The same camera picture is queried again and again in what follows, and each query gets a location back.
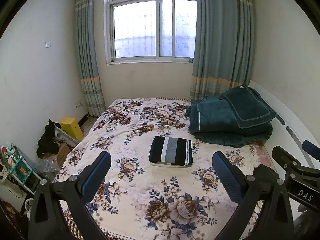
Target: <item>window pane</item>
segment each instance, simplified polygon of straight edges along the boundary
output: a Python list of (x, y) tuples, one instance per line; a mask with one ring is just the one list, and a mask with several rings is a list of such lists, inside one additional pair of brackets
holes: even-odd
[(160, 56), (172, 57), (172, 0), (160, 0)]
[(114, 8), (116, 58), (156, 55), (156, 2)]
[(175, 56), (191, 57), (195, 53), (197, 2), (174, 0), (175, 4)]

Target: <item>blue-green curtain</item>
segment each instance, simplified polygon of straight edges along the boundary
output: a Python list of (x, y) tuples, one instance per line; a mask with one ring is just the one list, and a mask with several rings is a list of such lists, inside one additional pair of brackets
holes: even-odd
[(81, 86), (91, 116), (100, 116), (106, 109), (98, 73), (94, 47), (93, 1), (76, 0), (75, 44)]
[(252, 0), (198, 0), (191, 99), (249, 83), (253, 27)]

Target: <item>striped towel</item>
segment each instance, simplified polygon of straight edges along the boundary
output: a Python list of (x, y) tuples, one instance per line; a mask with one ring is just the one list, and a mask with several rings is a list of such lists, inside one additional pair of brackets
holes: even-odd
[(193, 163), (191, 141), (155, 136), (150, 147), (149, 161), (162, 165), (190, 166)]

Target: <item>wall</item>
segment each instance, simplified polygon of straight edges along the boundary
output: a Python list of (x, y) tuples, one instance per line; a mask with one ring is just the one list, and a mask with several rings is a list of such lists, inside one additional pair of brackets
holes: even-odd
[(320, 142), (320, 36), (294, 0), (253, 0), (252, 80), (282, 101)]
[(119, 98), (189, 98), (192, 64), (126, 63), (107, 65), (105, 0), (94, 0), (94, 33), (99, 76), (106, 106)]
[[(73, 43), (75, 0), (28, 0), (0, 39), (0, 143), (15, 143), (31, 163), (48, 119), (79, 121), (87, 110)], [(45, 48), (45, 41), (51, 47)]]

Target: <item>floor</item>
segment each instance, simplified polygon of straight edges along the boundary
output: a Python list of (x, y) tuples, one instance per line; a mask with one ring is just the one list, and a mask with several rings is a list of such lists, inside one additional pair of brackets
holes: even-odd
[(81, 126), (81, 131), (83, 136), (86, 136), (90, 131), (91, 127), (94, 125), (98, 117), (90, 116), (90, 118)]

